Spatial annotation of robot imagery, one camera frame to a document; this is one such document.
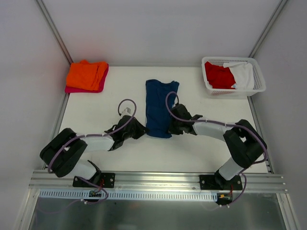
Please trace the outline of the blue t shirt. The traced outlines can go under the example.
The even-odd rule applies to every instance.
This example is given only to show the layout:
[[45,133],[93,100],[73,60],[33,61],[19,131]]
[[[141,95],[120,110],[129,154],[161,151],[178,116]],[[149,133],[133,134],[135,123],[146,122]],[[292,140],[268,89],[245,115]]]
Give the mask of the blue t shirt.
[[147,133],[154,138],[171,138],[168,132],[171,115],[167,110],[175,103],[176,96],[174,94],[168,96],[170,92],[177,92],[179,82],[172,81],[170,83],[162,83],[158,80],[147,80],[146,84],[146,128]]

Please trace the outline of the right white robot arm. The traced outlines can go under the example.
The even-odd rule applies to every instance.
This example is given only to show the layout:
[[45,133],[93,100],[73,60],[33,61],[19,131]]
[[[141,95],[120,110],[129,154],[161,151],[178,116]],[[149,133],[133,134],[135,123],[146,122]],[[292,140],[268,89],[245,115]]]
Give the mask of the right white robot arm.
[[191,116],[179,103],[169,112],[171,134],[207,136],[226,143],[231,157],[214,173],[213,185],[218,189],[230,189],[235,176],[255,164],[262,154],[267,157],[267,144],[245,119],[233,124],[202,120],[202,115]]

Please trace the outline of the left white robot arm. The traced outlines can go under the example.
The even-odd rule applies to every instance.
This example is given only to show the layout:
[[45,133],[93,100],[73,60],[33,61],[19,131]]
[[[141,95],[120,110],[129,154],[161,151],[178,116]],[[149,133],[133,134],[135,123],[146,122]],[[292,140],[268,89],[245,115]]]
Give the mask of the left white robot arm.
[[77,135],[71,128],[63,129],[40,152],[49,173],[58,178],[73,175],[90,187],[101,185],[101,170],[91,160],[82,160],[84,152],[114,151],[127,139],[139,139],[149,132],[135,117],[121,116],[119,122],[102,134]]

